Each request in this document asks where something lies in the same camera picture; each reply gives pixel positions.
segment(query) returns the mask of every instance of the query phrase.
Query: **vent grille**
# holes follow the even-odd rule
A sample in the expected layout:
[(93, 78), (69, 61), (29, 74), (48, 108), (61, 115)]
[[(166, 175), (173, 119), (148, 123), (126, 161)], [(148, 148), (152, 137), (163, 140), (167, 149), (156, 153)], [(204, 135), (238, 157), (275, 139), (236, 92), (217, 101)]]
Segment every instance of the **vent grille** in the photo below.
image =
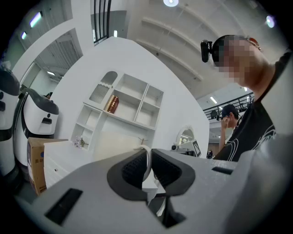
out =
[(92, 95), (90, 96), (90, 100), (100, 104), (106, 96), (108, 90), (109, 88), (106, 86), (97, 85), (95, 90), (92, 92)]

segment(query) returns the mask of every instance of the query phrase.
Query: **black railing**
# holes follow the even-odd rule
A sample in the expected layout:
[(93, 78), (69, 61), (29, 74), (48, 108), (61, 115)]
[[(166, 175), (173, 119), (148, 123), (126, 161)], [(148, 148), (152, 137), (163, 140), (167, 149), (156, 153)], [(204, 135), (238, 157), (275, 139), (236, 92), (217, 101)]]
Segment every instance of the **black railing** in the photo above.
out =
[(94, 30), (95, 30), (95, 37), (96, 40), (94, 43), (97, 43), (105, 38), (109, 38), (109, 24), (110, 24), (110, 11), (111, 11), (111, 0), (99, 0), (99, 12), (98, 12), (98, 30), (99, 30), (99, 37), (97, 32), (97, 17), (96, 17), (96, 7), (97, 7), (97, 0), (94, 0), (93, 3), (93, 14), (94, 14)]
[(252, 103), (252, 100), (254, 99), (254, 97), (255, 95), (253, 94), (253, 92), (251, 92), (244, 96), (219, 104), (217, 106), (207, 108), (203, 111), (206, 114), (207, 119), (215, 119), (217, 118), (217, 115), (218, 116), (222, 115), (221, 108), (223, 108), (227, 104), (233, 104), (238, 110), (238, 113), (241, 113), (247, 110), (248, 106)]

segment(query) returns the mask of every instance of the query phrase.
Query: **ceiling lamp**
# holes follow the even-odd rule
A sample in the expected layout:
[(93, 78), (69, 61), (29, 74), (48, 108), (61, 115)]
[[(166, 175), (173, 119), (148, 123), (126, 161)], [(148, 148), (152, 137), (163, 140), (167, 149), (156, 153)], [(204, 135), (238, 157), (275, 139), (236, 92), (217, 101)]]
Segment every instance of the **ceiling lamp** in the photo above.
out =
[(266, 17), (266, 23), (267, 23), (268, 27), (270, 27), (270, 28), (275, 26), (274, 19), (271, 16)]
[(53, 72), (47, 71), (48, 74), (50, 75), (55, 75)]
[(40, 20), (42, 18), (42, 12), (40, 11), (40, 12), (38, 12), (35, 16), (34, 16), (34, 18), (30, 21), (30, 25), (31, 25), (31, 27), (34, 27), (35, 26), (35, 24)]
[(210, 99), (211, 99), (215, 104), (217, 104), (217, 101), (216, 101), (213, 97), (210, 97)]
[(166, 6), (173, 7), (178, 5), (179, 0), (164, 0), (164, 3)]
[(26, 36), (27, 36), (26, 32), (23, 32), (22, 33), (22, 39), (24, 40), (26, 38)]

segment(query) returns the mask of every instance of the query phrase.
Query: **hair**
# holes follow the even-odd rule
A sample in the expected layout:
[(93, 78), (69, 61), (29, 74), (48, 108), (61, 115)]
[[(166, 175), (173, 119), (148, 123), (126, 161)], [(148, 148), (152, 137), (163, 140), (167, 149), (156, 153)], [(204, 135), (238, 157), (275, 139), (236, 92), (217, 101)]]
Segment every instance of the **hair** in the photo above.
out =
[(237, 119), (237, 120), (239, 119), (239, 114), (238, 113), (233, 113), (233, 115), (234, 115), (235, 119)]
[(231, 39), (237, 38), (238, 40), (247, 40), (246, 37), (241, 36), (241, 35), (225, 35), (225, 36), (218, 38), (212, 46), (212, 60), (214, 61), (215, 65), (217, 67), (220, 66), (220, 64), (219, 64), (220, 58), (223, 57), (224, 41), (225, 41), (225, 39), (228, 39), (228, 38), (231, 38)]

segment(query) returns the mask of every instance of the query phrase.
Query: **mirror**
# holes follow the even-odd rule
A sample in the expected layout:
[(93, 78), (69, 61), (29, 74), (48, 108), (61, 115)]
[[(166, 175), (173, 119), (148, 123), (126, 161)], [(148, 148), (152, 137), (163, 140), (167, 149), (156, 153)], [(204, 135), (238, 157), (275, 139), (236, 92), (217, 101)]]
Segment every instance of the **mirror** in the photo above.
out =
[(181, 128), (177, 135), (176, 143), (178, 145), (187, 143), (194, 139), (194, 131), (191, 125), (186, 125), (185, 127)]

